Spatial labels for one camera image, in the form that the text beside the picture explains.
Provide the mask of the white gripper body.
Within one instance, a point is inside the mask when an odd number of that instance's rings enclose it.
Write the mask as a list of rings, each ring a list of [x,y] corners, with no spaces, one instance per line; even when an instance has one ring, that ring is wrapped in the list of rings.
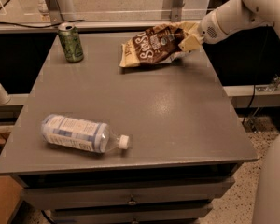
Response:
[[[198,26],[198,32],[204,43],[216,44],[230,36],[225,28],[224,15],[226,15],[226,12],[222,8],[217,8],[202,18]]]

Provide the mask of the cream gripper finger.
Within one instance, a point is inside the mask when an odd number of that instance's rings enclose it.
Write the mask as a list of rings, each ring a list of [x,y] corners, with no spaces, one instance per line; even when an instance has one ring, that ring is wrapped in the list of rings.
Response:
[[[179,23],[179,28],[184,35],[197,35],[199,24],[193,21],[182,21]]]
[[[198,35],[189,35],[183,39],[178,46],[183,52],[190,52],[196,50],[203,43],[203,38]]]

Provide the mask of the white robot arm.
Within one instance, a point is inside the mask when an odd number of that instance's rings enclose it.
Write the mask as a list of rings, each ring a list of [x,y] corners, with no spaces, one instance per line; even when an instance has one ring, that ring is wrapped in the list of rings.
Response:
[[[202,43],[216,44],[230,35],[270,24],[280,39],[280,0],[229,0],[187,32],[180,48],[187,52]],[[280,134],[264,158],[252,224],[280,224]]]

